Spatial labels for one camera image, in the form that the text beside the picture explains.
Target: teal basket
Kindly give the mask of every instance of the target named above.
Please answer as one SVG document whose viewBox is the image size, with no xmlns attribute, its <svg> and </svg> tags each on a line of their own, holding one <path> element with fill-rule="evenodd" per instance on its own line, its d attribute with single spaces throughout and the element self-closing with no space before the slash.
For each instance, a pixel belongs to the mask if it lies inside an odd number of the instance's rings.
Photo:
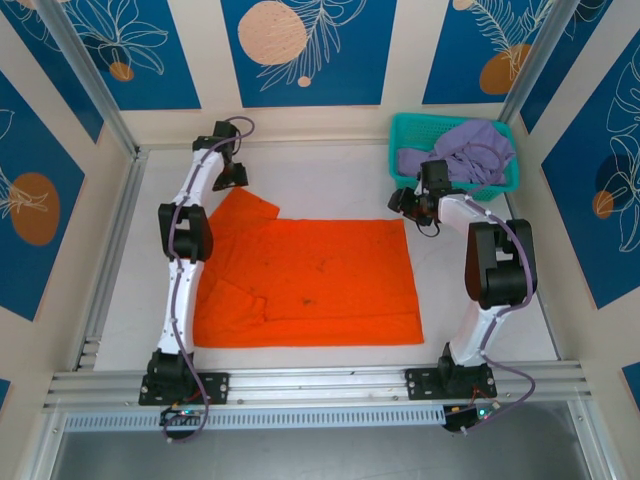
<svg viewBox="0 0 640 480">
<path fill-rule="evenodd" d="M 391 135 L 389 138 L 389 171 L 396 182 L 396 188 L 416 188 L 418 180 L 413 177 L 400 175 L 397 170 L 397 151 L 399 148 L 416 148 L 425 152 L 432 150 L 436 140 L 443 133 L 466 122 L 463 117 L 441 117 L 438 115 L 422 115 L 420 113 L 398 113 L 391 123 Z M 492 122 L 496 130 L 507 137 L 515 150 L 516 142 L 509 126 L 502 122 Z M 513 157 L 504 170 L 505 185 L 490 185 L 473 194 L 474 200 L 488 202 L 501 193 L 512 192 L 520 184 L 518 159 Z M 478 185 L 473 183 L 453 182 L 455 188 L 469 191 Z"/>
</svg>

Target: purple cable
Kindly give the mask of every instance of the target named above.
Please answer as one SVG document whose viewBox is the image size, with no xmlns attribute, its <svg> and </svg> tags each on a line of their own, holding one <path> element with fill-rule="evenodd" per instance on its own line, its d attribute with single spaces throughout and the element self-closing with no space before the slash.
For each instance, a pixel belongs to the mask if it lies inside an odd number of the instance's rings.
<svg viewBox="0 0 640 480">
<path fill-rule="evenodd" d="M 195 182 L 195 179 L 198 176 L 198 172 L 200 171 L 200 168 L 204 164 L 205 160 L 209 157 L 209 155 L 215 152 L 217 148 L 221 147 L 226 143 L 235 142 L 236 140 L 242 141 L 243 138 L 246 138 L 249 135 L 251 135 L 256 128 L 256 124 L 249 117 L 238 115 L 235 117 L 227 118 L 225 122 L 230 122 L 232 120 L 245 120 L 251 124 L 251 128 L 247 133 L 238 134 L 233 138 L 225 138 L 224 140 L 219 141 L 218 143 L 213 145 L 209 150 L 205 152 L 205 154 L 200 159 L 200 163 L 196 166 L 196 168 L 193 171 L 193 174 L 191 175 L 191 178 L 189 179 L 189 183 L 187 184 L 186 194 L 184 195 L 184 197 L 182 197 L 182 200 L 176 206 L 176 210 L 173 213 L 173 218 L 171 219 L 171 226 L 169 227 L 168 250 L 171 256 L 178 262 L 178 274 L 176 275 L 176 283 L 173 286 L 173 292 L 171 292 L 171 304 L 170 304 L 170 312 L 171 312 L 171 319 L 172 319 L 171 327 L 173 328 L 173 335 L 175 336 L 176 342 L 178 343 L 178 348 L 180 349 L 180 353 L 182 354 L 182 357 L 184 358 L 184 361 L 186 362 L 187 367 L 191 372 L 191 375 L 193 375 L 193 378 L 196 381 L 196 384 L 198 385 L 198 389 L 200 390 L 200 394 L 202 396 L 202 401 L 204 402 L 204 415 L 200 420 L 200 425 L 198 425 L 198 428 L 194 430 L 191 433 L 191 435 L 189 435 L 188 437 L 181 438 L 181 439 L 174 439 L 169 437 L 169 433 L 167 431 L 169 426 L 173 424 L 175 421 L 177 421 L 175 419 L 181 419 L 183 418 L 183 416 L 175 415 L 165 423 L 164 427 L 162 427 L 162 434 L 167 439 L 167 442 L 170 442 L 170 443 L 187 443 L 189 440 L 193 440 L 195 437 L 197 437 L 202 433 L 207 423 L 207 419 L 209 418 L 209 396 L 207 395 L 207 391 L 205 390 L 204 385 L 202 384 L 202 380 L 200 380 L 200 377 L 198 376 L 198 372 L 196 371 L 196 368 L 193 365 L 193 362 L 191 361 L 189 354 L 187 353 L 187 349 L 182 343 L 182 339 L 180 338 L 180 332 L 178 331 L 178 325 L 177 325 L 178 320 L 176 318 L 176 300 L 178 297 L 178 289 L 180 287 L 180 280 L 182 278 L 183 270 L 182 270 L 182 260 L 180 259 L 175 249 L 173 248 L 173 239 L 175 238 L 175 232 L 178 226 L 178 218 L 180 217 L 180 211 L 182 210 L 182 207 L 184 206 L 184 204 L 187 203 L 187 201 L 189 201 L 191 188 L 193 187 L 193 183 Z"/>
<path fill-rule="evenodd" d="M 498 160 L 500 161 L 500 167 L 493 173 L 493 175 L 491 176 L 491 178 L 489 179 L 489 181 L 487 183 L 479 185 L 478 187 L 468 191 L 467 194 L 465 195 L 465 203 L 467 205 L 469 205 L 471 208 L 473 208 L 478 213 L 481 213 L 482 215 L 487 215 L 487 210 L 482 208 L 480 205 L 478 205 L 474 201 L 472 201 L 471 200 L 471 195 L 473 195 L 476 192 L 479 192 L 483 188 L 486 188 L 486 187 L 490 186 L 495 180 L 500 178 L 500 176 L 502 175 L 502 173 L 504 172 L 504 169 L 505 169 L 504 157 L 500 154 L 500 152 L 498 152 L 495 148 L 493 148 L 490 145 L 485 145 L 485 144 L 482 144 L 482 143 L 466 143 L 466 144 L 464 144 L 462 146 L 459 146 L 459 147 L 456 147 L 453 150 L 451 150 L 451 151 L 447 152 L 446 154 L 442 155 L 442 158 L 446 158 L 446 157 L 448 157 L 450 155 L 453 155 L 454 153 L 457 153 L 457 152 L 463 150 L 466 147 L 481 147 L 481 148 L 485 148 L 485 149 L 491 151 L 498 158 Z M 517 407 L 518 405 L 523 404 L 529 397 L 531 397 L 531 395 L 533 395 L 533 392 L 535 392 L 535 390 L 536 390 L 536 381 L 532 376 L 530 376 L 527 373 L 525 373 L 525 372 L 523 372 L 521 370 L 518 370 L 516 368 L 509 367 L 508 365 L 504 365 L 504 364 L 502 364 L 500 362 L 496 362 L 495 360 L 491 360 L 487 356 L 487 354 L 485 352 L 485 348 L 486 348 L 487 344 L 489 343 L 489 339 L 491 338 L 491 334 L 493 333 L 493 331 L 495 330 L 496 326 L 498 325 L 498 319 L 500 317 L 502 317 L 503 315 L 506 315 L 508 313 L 514 312 L 516 310 L 520 310 L 522 308 L 525 308 L 527 305 L 529 305 L 531 303 L 531 300 L 533 299 L 533 277 L 531 275 L 531 265 L 529 264 L 529 259 L 527 258 L 527 255 L 526 255 L 526 252 L 524 250 L 524 247 L 522 246 L 522 243 L 520 242 L 520 240 L 516 236 L 515 232 L 504 221 L 502 221 L 502 219 L 500 219 L 500 218 L 498 218 L 495 215 L 492 215 L 490 213 L 487 215 L 487 217 L 490 220 L 493 220 L 494 222 L 496 222 L 498 225 L 500 225 L 500 227 L 507 233 L 507 235 L 509 236 L 511 241 L 513 241 L 513 244 L 516 247 L 516 250 L 518 251 L 518 255 L 520 256 L 520 261 L 522 262 L 522 268 L 524 269 L 524 276 L 525 276 L 525 280 L 526 280 L 526 284 L 527 284 L 527 296 L 525 297 L 524 301 L 521 304 L 515 305 L 515 306 L 512 306 L 512 307 L 503 308 L 502 310 L 500 310 L 496 314 L 495 318 L 491 322 L 491 325 L 489 325 L 489 328 L 487 329 L 487 332 L 485 333 L 484 337 L 482 338 L 482 342 L 480 342 L 480 356 L 482 357 L 482 359 L 485 362 L 487 362 L 487 364 L 489 364 L 491 366 L 497 367 L 497 368 L 499 368 L 501 370 L 505 370 L 507 372 L 511 372 L 511 373 L 513 373 L 515 375 L 518 375 L 520 377 L 526 378 L 531 383 L 531 387 L 518 400 L 516 400 L 512 404 L 504 407 L 504 409 L 500 410 L 496 415 L 490 416 L 486 420 L 484 420 L 482 422 L 479 422 L 479 423 L 473 425 L 472 427 L 467 428 L 465 430 L 465 433 L 469 432 L 471 430 L 477 429 L 480 425 L 485 425 L 485 424 L 489 423 L 494 418 L 498 417 L 500 414 L 502 414 L 502 413 L 504 413 L 504 412 L 506 412 L 508 410 L 511 410 L 512 408 Z"/>
</svg>

